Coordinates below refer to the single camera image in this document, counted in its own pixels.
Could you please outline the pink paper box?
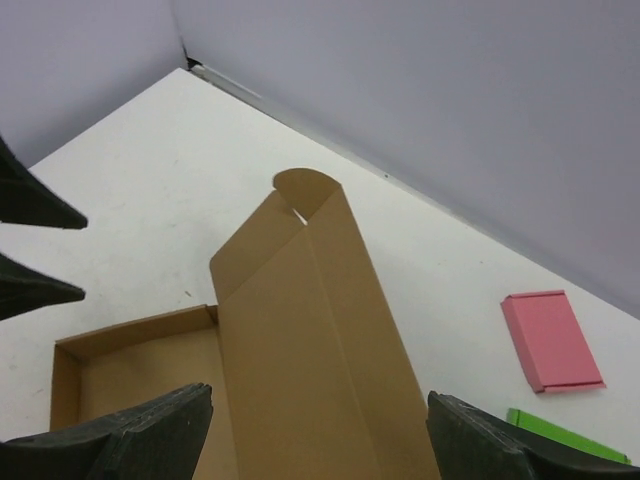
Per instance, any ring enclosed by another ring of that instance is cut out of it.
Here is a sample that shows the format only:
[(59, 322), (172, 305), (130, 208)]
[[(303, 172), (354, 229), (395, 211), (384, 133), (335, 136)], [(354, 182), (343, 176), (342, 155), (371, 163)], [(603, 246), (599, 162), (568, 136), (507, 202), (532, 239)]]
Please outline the pink paper box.
[(501, 308), (534, 393), (567, 393), (606, 386), (563, 290), (508, 295)]

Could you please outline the green paper box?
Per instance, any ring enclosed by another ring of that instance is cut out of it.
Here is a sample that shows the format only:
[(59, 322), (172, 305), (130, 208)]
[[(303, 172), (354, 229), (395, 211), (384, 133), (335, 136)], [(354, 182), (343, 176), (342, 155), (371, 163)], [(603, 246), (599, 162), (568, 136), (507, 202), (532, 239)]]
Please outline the green paper box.
[(506, 421), (511, 425), (579, 451), (626, 465), (632, 464), (631, 459), (626, 454), (524, 410), (509, 408), (506, 414)]

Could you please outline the large brown cardboard box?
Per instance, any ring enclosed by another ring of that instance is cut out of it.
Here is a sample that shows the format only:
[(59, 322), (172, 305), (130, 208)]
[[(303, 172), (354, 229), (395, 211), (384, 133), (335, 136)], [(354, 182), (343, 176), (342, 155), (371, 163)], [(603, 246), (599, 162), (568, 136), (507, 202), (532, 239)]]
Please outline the large brown cardboard box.
[(217, 302), (59, 340), (50, 427), (212, 387), (199, 479), (435, 479), (427, 407), (341, 185), (306, 168), (210, 263)]

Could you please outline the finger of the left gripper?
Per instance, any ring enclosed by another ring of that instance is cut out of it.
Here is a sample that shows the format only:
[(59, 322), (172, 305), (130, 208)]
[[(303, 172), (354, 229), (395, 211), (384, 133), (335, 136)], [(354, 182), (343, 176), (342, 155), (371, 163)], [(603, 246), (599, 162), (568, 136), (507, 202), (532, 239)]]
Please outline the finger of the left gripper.
[(1, 320), (51, 305), (82, 301), (83, 289), (1, 255)]
[(81, 230), (85, 215), (40, 182), (1, 139), (1, 221)]

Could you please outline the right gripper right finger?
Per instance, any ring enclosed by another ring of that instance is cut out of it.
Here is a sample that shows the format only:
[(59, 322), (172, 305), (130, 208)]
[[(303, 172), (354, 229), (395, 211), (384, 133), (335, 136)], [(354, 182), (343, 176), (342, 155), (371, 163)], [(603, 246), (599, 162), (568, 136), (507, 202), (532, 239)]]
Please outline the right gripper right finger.
[(443, 479), (637, 479), (639, 468), (582, 452), (431, 391), (429, 433)]

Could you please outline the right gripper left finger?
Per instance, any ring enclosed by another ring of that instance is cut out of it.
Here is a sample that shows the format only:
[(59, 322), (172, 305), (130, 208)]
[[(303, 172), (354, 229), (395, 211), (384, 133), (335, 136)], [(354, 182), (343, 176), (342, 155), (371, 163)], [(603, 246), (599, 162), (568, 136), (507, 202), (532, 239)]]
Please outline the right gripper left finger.
[(193, 383), (57, 431), (1, 444), (3, 479), (191, 479), (213, 415)]

